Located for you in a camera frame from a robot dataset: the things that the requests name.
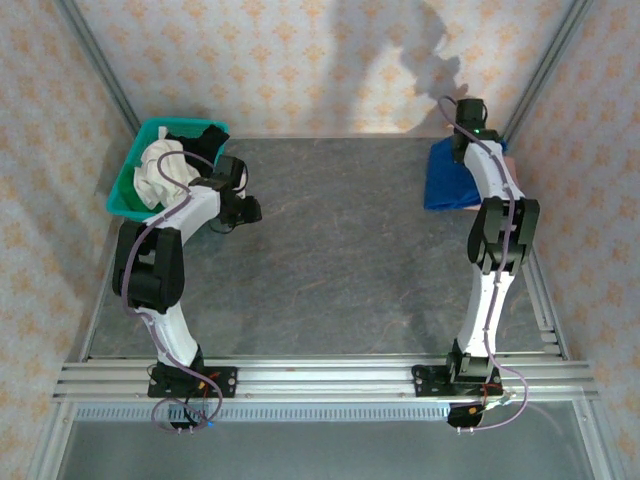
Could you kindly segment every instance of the black mounting plate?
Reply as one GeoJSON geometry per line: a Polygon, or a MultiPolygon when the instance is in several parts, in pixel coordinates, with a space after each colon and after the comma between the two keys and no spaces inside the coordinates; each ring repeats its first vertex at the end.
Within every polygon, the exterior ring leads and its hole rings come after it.
{"type": "Polygon", "coordinates": [[[494,368],[491,372],[489,383],[451,383],[451,374],[445,365],[427,366],[415,365],[411,368],[413,376],[413,386],[416,397],[456,397],[456,396],[477,396],[487,398],[502,397],[502,381],[500,372],[494,368]]]}
{"type": "MultiPolygon", "coordinates": [[[[156,372],[156,366],[151,370],[151,377],[158,378],[157,375],[154,376],[156,372]]],[[[223,398],[234,398],[236,396],[236,388],[238,384],[238,368],[237,367],[204,367],[204,369],[200,372],[205,377],[210,377],[220,390],[222,391],[223,398]]],[[[149,398],[168,398],[168,397],[177,397],[177,398],[202,398],[204,396],[205,389],[193,389],[189,388],[188,391],[181,392],[179,389],[169,388],[167,383],[155,382],[154,380],[149,381],[149,388],[147,390],[147,395],[149,398]]],[[[209,391],[207,397],[215,399],[217,397],[215,392],[209,391]]]]}

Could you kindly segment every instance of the teal basket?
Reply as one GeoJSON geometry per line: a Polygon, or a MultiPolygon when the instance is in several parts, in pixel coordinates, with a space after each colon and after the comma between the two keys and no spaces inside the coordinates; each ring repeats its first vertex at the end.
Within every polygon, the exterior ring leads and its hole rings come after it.
{"type": "MultiPolygon", "coordinates": [[[[136,139],[131,146],[131,150],[129,150],[129,154],[124,161],[124,164],[132,164],[134,167],[140,166],[140,158],[142,158],[142,154],[144,153],[145,149],[153,142],[158,140],[158,127],[167,127],[169,129],[169,133],[171,133],[172,135],[197,138],[202,135],[202,132],[204,132],[210,125],[215,125],[226,133],[229,133],[229,126],[226,123],[222,122],[212,122],[211,120],[178,117],[150,118],[142,124],[142,127],[140,127],[140,131],[138,132],[138,135],[136,136],[136,139]]],[[[218,150],[218,155],[216,155],[216,162],[218,161],[218,158],[220,157],[222,152],[224,152],[224,145],[220,147],[220,150],[218,150]]],[[[155,215],[155,213],[153,212],[137,212],[135,210],[129,209],[124,199],[122,198],[122,195],[120,194],[120,190],[118,188],[120,175],[122,175],[122,170],[120,170],[118,178],[116,179],[116,182],[111,189],[111,193],[109,194],[109,198],[107,199],[107,211],[109,213],[112,213],[113,215],[120,215],[130,218],[131,220],[136,220],[138,222],[146,220],[147,218],[155,215]]]]}

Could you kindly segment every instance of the marble-patterned surface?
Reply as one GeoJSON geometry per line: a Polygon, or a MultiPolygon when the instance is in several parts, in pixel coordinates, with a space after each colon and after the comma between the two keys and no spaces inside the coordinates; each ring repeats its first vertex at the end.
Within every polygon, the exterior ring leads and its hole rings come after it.
{"type": "MultiPolygon", "coordinates": [[[[428,139],[231,140],[263,220],[185,245],[185,317],[207,356],[445,353],[467,309],[474,213],[422,207],[428,139]]],[[[540,350],[520,275],[500,351],[540,350]]],[[[106,292],[91,354],[150,355],[106,292]]]]}

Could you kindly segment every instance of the patterned wallpaper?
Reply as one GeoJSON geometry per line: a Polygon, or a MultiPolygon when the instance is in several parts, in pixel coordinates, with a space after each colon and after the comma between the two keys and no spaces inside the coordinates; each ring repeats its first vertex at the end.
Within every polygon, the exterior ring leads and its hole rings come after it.
{"type": "Polygon", "coordinates": [[[0,478],[20,479],[95,304],[131,137],[49,0],[3,2],[0,83],[0,478]]]}
{"type": "Polygon", "coordinates": [[[537,245],[569,345],[594,361],[629,478],[640,472],[638,18],[638,0],[594,3],[513,145],[541,202],[537,245]]]}
{"type": "Polygon", "coordinates": [[[442,94],[503,128],[570,0],[79,0],[141,119],[236,136],[439,137],[442,94]]]}

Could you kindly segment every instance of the blue towel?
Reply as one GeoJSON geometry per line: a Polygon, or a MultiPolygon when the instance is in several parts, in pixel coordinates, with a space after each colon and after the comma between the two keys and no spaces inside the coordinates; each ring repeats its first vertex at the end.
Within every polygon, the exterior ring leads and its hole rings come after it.
{"type": "Polygon", "coordinates": [[[431,147],[424,190],[426,210],[454,210],[479,205],[480,194],[467,167],[453,161],[452,137],[431,147]]]}

